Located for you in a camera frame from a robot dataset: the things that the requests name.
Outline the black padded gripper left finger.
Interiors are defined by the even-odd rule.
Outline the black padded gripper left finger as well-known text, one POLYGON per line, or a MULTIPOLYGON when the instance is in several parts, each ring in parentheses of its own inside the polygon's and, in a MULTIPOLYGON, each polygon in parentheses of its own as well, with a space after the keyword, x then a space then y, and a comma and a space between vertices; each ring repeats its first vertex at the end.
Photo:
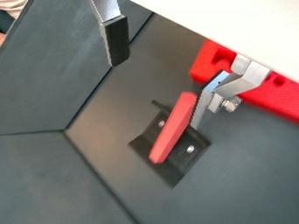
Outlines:
POLYGON ((109 64, 117 67, 130 57, 127 17, 122 14, 118 0, 90 0, 90 4, 105 39, 109 64))

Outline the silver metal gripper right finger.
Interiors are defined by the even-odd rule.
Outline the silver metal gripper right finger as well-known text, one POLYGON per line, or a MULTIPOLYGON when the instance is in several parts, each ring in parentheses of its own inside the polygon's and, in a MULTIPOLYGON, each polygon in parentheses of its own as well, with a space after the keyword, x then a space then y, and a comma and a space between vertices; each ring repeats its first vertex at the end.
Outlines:
POLYGON ((219 71, 205 85, 193 112, 191 126, 199 130, 211 117, 226 109, 233 113, 242 103, 239 94, 259 87, 271 69, 239 54, 231 65, 233 73, 219 71))

